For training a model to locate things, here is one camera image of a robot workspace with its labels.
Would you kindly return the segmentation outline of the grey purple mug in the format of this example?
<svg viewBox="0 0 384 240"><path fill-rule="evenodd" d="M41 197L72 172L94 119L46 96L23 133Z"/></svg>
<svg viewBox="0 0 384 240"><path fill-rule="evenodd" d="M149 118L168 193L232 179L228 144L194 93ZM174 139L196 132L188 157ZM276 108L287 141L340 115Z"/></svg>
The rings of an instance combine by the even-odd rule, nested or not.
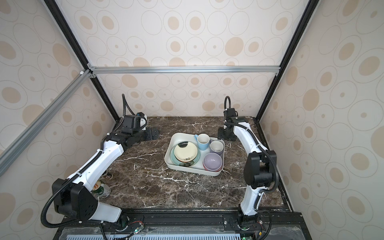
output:
<svg viewBox="0 0 384 240"><path fill-rule="evenodd" d="M219 140L213 140L211 141L209 148L211 153L221 156L224 152L225 145Z"/></svg>

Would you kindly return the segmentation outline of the white plastic bin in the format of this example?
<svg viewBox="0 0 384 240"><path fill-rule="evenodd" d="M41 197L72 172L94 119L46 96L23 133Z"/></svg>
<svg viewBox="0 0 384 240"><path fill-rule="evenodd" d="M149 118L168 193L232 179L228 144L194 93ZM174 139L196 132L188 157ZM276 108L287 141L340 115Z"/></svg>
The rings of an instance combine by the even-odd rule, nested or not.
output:
<svg viewBox="0 0 384 240"><path fill-rule="evenodd" d="M224 168L225 143L206 134L176 133L165 154L169 169L218 176Z"/></svg>

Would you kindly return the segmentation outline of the light blue mug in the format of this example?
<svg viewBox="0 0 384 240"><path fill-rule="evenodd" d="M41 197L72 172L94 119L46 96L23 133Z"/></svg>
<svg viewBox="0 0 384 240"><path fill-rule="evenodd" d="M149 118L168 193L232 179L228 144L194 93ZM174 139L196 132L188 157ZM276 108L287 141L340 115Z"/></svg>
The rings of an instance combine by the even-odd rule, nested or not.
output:
<svg viewBox="0 0 384 240"><path fill-rule="evenodd" d="M210 141L211 141L209 135L207 134L195 135L195 139L197 141L198 148L200 151L205 151L209 148Z"/></svg>

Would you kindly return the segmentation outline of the lilac purple bowl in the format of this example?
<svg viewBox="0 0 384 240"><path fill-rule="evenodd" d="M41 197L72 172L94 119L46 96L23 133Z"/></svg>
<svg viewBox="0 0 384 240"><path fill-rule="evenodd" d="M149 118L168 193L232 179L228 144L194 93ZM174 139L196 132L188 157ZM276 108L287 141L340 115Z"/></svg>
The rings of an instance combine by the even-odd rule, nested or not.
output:
<svg viewBox="0 0 384 240"><path fill-rule="evenodd" d="M203 159L203 167L206 171L219 172L223 166L223 159L215 153L207 154Z"/></svg>

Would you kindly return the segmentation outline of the mint green floral plate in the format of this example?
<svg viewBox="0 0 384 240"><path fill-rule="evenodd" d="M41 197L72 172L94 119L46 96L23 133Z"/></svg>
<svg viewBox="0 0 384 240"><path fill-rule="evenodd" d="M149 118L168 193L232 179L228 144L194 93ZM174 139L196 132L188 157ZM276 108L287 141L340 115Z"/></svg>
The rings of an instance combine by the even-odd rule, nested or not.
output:
<svg viewBox="0 0 384 240"><path fill-rule="evenodd" d="M195 165L199 159L200 159L200 151L198 150L197 152L197 156L192 160L192 161L189 161L189 162L181 162L179 161L176 156L175 156L175 149L176 147L173 147L172 150L171 150L171 153L170 153L170 157L171 157L171 160L172 162L174 163L174 165L176 166L181 166L181 167L191 167L193 165Z"/></svg>

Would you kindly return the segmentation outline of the cream floral plate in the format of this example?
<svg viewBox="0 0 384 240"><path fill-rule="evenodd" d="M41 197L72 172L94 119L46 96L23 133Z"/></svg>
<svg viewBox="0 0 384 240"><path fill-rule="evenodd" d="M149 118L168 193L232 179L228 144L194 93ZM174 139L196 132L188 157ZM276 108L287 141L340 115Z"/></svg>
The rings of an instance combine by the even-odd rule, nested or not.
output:
<svg viewBox="0 0 384 240"><path fill-rule="evenodd" d="M192 161L198 152L198 147L189 141L181 142L176 145L175 156L181 162Z"/></svg>

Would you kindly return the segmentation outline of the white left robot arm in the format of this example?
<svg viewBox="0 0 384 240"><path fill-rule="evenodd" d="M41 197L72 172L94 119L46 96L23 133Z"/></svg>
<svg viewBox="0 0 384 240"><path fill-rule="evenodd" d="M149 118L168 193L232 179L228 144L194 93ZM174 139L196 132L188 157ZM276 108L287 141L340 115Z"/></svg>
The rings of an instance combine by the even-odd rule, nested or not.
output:
<svg viewBox="0 0 384 240"><path fill-rule="evenodd" d="M123 230L129 217L119 207L101 203L92 194L99 178L127 149L145 141L159 138L157 128L148 127L147 116L122 117L116 129L101 141L97 152L66 179L57 179L52 185L53 195L41 212L41 224L46 228L59 228L88 220L108 222Z"/></svg>

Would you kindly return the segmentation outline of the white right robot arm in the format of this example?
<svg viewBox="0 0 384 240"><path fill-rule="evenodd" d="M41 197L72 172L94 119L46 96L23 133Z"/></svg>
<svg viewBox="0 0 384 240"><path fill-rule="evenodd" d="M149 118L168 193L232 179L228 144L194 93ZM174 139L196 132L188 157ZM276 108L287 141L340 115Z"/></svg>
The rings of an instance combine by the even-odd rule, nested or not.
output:
<svg viewBox="0 0 384 240"><path fill-rule="evenodd" d="M274 192L279 185L277 155L260 142L247 120L238 116L234 108L226 108L224 117L218 139L239 140L248 154L243 171L247 188L240 204L241 216L255 216L264 194Z"/></svg>

